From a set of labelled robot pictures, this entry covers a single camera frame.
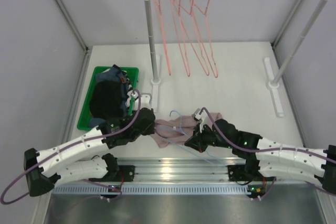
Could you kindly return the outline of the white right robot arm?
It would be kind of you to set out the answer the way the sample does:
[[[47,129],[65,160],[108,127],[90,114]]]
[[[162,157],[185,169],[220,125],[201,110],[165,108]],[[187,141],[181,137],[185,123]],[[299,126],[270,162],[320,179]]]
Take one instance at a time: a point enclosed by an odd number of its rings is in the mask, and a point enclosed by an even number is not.
[[[281,144],[240,131],[224,119],[212,126],[198,124],[184,145],[201,153],[208,146],[231,149],[235,156],[245,160],[245,176],[251,180],[260,177],[300,180],[335,194],[334,145],[313,149]]]

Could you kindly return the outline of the blue wire hanger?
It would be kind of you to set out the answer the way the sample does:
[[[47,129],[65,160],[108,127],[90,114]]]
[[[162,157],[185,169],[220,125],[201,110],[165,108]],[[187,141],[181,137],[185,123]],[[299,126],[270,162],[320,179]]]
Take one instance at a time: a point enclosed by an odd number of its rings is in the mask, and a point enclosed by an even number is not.
[[[191,155],[203,160],[211,165],[219,168],[224,168],[224,162],[217,156],[205,151],[207,156],[212,160],[205,158],[203,154],[197,154],[196,151],[192,151],[191,148],[184,146],[184,143],[192,136],[194,127],[197,123],[191,115],[182,115],[177,110],[172,110],[172,114],[177,114],[177,118],[167,120],[155,121],[155,132],[151,135],[159,148],[165,148],[168,146],[175,146]]]

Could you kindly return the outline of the mauve tank top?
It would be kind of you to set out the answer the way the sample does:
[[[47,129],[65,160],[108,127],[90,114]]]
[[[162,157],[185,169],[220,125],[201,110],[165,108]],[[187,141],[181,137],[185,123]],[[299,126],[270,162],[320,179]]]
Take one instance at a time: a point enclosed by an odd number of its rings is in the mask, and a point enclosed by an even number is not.
[[[172,120],[156,120],[154,133],[150,135],[160,148],[168,145],[180,145],[192,148],[200,153],[209,146],[225,147],[209,116],[179,115]]]

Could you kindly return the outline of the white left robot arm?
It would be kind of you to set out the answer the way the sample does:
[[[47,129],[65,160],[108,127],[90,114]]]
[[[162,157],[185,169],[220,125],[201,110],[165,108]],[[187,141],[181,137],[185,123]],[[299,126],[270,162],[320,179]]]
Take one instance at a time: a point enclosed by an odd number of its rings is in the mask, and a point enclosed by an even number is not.
[[[37,197],[69,182],[88,179],[112,181],[120,168],[110,150],[154,133],[155,115],[142,108],[124,118],[109,119],[84,135],[53,148],[24,153],[24,170],[29,195]]]

